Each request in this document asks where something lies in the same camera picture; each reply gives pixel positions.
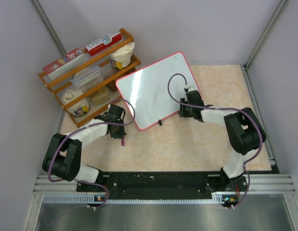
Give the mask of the pink-framed whiteboard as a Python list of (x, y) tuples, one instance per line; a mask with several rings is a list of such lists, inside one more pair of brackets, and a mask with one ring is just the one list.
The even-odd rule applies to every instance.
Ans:
[(185, 97), (185, 86), (200, 90), (180, 51), (116, 81), (122, 98), (131, 103), (128, 108), (138, 129), (145, 130), (178, 112), (180, 106), (169, 96), (168, 85), (176, 100)]

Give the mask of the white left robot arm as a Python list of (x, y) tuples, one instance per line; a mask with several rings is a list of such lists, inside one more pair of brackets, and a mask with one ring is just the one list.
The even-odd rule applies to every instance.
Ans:
[(100, 190), (104, 180), (96, 168), (81, 164), (82, 150), (96, 139), (110, 135), (112, 139), (124, 140), (125, 109), (110, 104), (108, 111), (94, 117), (87, 125), (67, 133), (52, 136), (42, 163), (42, 169), (66, 181), (87, 181), (94, 191)]

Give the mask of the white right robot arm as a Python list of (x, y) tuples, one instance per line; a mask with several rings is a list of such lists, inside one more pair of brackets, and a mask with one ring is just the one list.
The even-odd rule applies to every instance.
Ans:
[(185, 97), (180, 99), (180, 117), (192, 117), (203, 123), (214, 123), (226, 127), (232, 154), (221, 168), (218, 178), (207, 179), (210, 192), (229, 191), (236, 187), (244, 173), (244, 166), (266, 141), (266, 134), (253, 110), (245, 107), (239, 111), (210, 109), (204, 105), (201, 94), (194, 87), (185, 89)]

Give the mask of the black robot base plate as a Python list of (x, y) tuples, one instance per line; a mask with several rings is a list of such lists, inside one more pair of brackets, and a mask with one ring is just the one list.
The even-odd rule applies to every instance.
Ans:
[[(105, 186), (110, 199), (208, 199), (207, 179), (218, 178), (217, 171), (179, 172), (104, 172), (96, 183)], [(247, 189), (246, 177), (229, 191), (216, 192), (243, 194)]]

